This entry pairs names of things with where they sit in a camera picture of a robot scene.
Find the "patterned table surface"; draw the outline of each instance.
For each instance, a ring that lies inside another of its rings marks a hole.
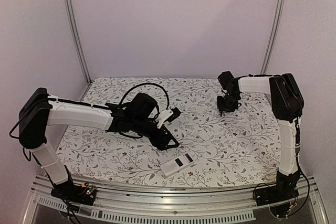
[[[131,139],[117,133],[69,126],[57,153],[70,172],[115,182],[169,187],[228,187],[273,182],[280,162],[278,123],[263,94],[243,93],[236,112],[220,116],[216,79],[98,78],[85,102],[118,103],[136,84],[155,82],[167,89],[171,107],[182,114],[167,128],[180,142],[178,148],[158,151],[146,137]],[[166,106],[163,92],[142,86],[144,92]],[[189,153],[196,162],[171,178],[160,165]]]

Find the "leaf pattern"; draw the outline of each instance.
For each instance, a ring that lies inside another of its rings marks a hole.
[[[84,101],[118,103],[134,85],[154,82],[169,94],[171,107],[182,114],[166,127],[179,148],[158,151],[145,137],[131,139],[88,127],[69,126],[57,153],[73,174],[150,186],[228,187],[272,182],[280,161],[279,126],[263,94],[243,93],[240,108],[220,116],[216,79],[98,78]],[[154,97],[166,107],[163,92],[154,86],[132,91]],[[189,153],[195,163],[171,178],[161,164]]]

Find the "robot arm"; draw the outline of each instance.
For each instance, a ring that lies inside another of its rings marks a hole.
[[[241,92],[268,94],[280,127],[281,159],[276,189],[282,195],[292,194],[300,178],[297,155],[300,151],[300,120],[303,98],[292,74],[274,76],[245,76],[234,78],[227,71],[218,80],[226,94],[217,97],[219,111],[231,112],[239,108]]]
[[[163,123],[177,118],[180,115],[179,110],[166,109],[154,118],[149,118],[155,108],[158,108],[157,102],[144,93],[138,93],[131,102],[125,104],[107,103],[106,106],[100,106],[59,99],[49,95],[46,89],[39,88],[19,113],[19,141],[48,174],[54,186],[51,193],[53,196],[92,205],[95,189],[73,184],[71,174],[45,138],[46,127],[87,126],[120,134],[132,131],[140,137],[148,137],[159,150],[178,147],[179,143]]]

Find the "wire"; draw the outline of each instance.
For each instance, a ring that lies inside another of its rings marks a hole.
[[[124,133],[122,133],[122,132],[118,132],[120,135],[122,135],[122,136],[125,136],[125,137],[129,137],[129,138],[133,138],[133,139],[140,139],[140,138],[142,138],[142,136],[131,136],[131,135],[126,135],[126,134],[124,134]]]
[[[260,183],[260,184],[258,184],[254,189],[253,189],[253,192],[252,192],[252,197],[253,197],[253,199],[254,200],[256,200],[256,195],[255,195],[255,193],[256,193],[256,189],[259,187],[259,186],[261,186],[261,185],[265,185],[265,186],[267,186],[268,188],[270,188],[270,189],[272,189],[269,185],[267,185],[266,183]]]
[[[42,99],[42,100],[38,100],[36,101],[35,103],[33,103],[33,105],[31,105],[27,111],[23,114],[23,116],[21,116],[21,118],[17,121],[17,123],[13,126],[13,128],[10,130],[9,132],[9,136],[11,138],[14,138],[14,139],[19,139],[18,136],[13,136],[12,133],[15,131],[15,129],[18,127],[18,125],[20,124],[20,122],[23,120],[23,118],[25,118],[25,116],[30,113],[35,107],[36,105],[38,105],[40,102],[44,102],[44,101],[48,101],[49,99],[46,98],[46,99]]]
[[[296,162],[297,162],[297,164],[298,164],[300,173],[303,175],[303,177],[304,177],[305,180],[307,181],[308,192],[307,192],[307,196],[306,196],[304,202],[303,202],[302,205],[299,207],[299,209],[296,210],[295,212],[293,212],[292,214],[289,214],[288,216],[293,216],[294,214],[296,214],[298,211],[300,211],[300,210],[304,207],[304,205],[306,204],[306,202],[307,202],[307,200],[308,200],[308,198],[309,198],[309,192],[310,192],[310,183],[309,183],[309,179],[306,177],[306,175],[303,173],[303,171],[302,171],[302,169],[301,169],[301,166],[300,166],[300,164],[299,164],[299,156],[298,156],[298,155],[296,156]]]
[[[49,178],[49,181],[51,183],[51,185],[53,186],[55,192],[58,194],[59,198],[64,202],[64,204],[67,206],[67,212],[68,212],[68,218],[69,220],[73,223],[73,224],[81,224],[80,220],[78,219],[78,217],[76,216],[74,210],[76,210],[75,206],[72,205],[68,200],[64,200],[63,197],[61,196],[61,194],[59,193],[59,191],[56,189],[55,187],[55,183],[51,180],[50,176],[48,173],[47,174],[47,177]],[[71,218],[70,216],[70,212],[72,213],[73,217],[76,219],[77,223],[75,223]]]
[[[152,86],[156,86],[160,89],[162,89],[162,91],[164,92],[165,96],[166,96],[166,99],[167,99],[167,107],[166,109],[169,109],[169,97],[168,97],[168,93],[167,91],[159,84],[156,84],[156,83],[153,83],[153,82],[146,82],[146,83],[141,83],[141,84],[138,84],[138,85],[135,85],[134,87],[132,87],[131,89],[129,89],[125,94],[124,96],[121,98],[120,102],[119,102],[119,105],[122,105],[122,102],[125,100],[125,98],[128,96],[128,94],[133,91],[134,89],[138,88],[138,87],[141,87],[141,86],[145,86],[145,85],[152,85]]]
[[[30,162],[32,159],[32,153],[31,152],[29,152],[29,158],[27,157],[27,154],[26,154],[26,152],[25,152],[25,148],[24,147],[22,147],[22,152],[23,152],[23,155],[25,155],[25,158],[28,160],[28,162]]]
[[[275,216],[277,219],[286,219],[286,218],[288,218],[288,217],[290,217],[290,216],[293,216],[293,215],[296,214],[298,211],[300,211],[300,210],[305,206],[306,202],[308,201],[308,198],[309,198],[309,192],[310,192],[310,183],[309,183],[308,178],[307,178],[306,175],[303,173],[303,171],[302,171],[302,169],[301,169],[301,167],[300,167],[300,164],[299,164],[299,156],[298,156],[298,155],[296,156],[296,162],[297,162],[297,164],[298,164],[300,173],[303,175],[303,177],[304,177],[305,180],[307,181],[307,185],[308,185],[307,196],[306,196],[306,198],[304,199],[304,202],[302,203],[302,205],[301,205],[295,212],[293,212],[293,213],[290,212],[287,216],[285,216],[285,217],[281,217],[281,218],[278,218],[278,217]],[[293,204],[291,204],[291,208],[289,208],[289,211],[292,211],[292,208],[294,207],[294,204],[297,202],[297,200],[298,200],[297,197],[295,197],[295,201],[294,201]]]
[[[78,101],[73,101],[73,100],[67,100],[67,99],[56,99],[56,98],[49,98],[49,101],[59,101],[59,102],[66,102],[70,104],[76,104],[76,105],[83,105],[83,106],[88,106],[88,107],[93,107],[97,109],[103,109],[103,110],[109,110],[110,108],[107,106],[101,106],[101,105],[96,105],[96,104],[90,104],[87,102],[78,102]]]
[[[158,105],[155,105],[155,108],[156,108],[156,114],[155,114],[155,116],[153,117],[153,118],[150,118],[150,119],[157,119],[158,118],[158,116],[159,116],[159,114],[160,114],[160,109],[159,109],[159,106]]]

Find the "white panel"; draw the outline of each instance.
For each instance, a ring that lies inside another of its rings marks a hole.
[[[0,0],[0,6],[0,223],[18,224],[39,169],[25,160],[19,142],[8,132],[36,88],[78,99],[85,81],[64,0]],[[47,134],[54,146],[62,129]]]
[[[110,110],[89,106],[49,102],[52,105],[48,117],[48,125],[76,125],[108,130],[113,117]]]
[[[336,223],[336,0],[285,0],[269,73],[293,73],[301,89],[301,160]]]
[[[73,0],[90,74],[258,73],[276,0]]]

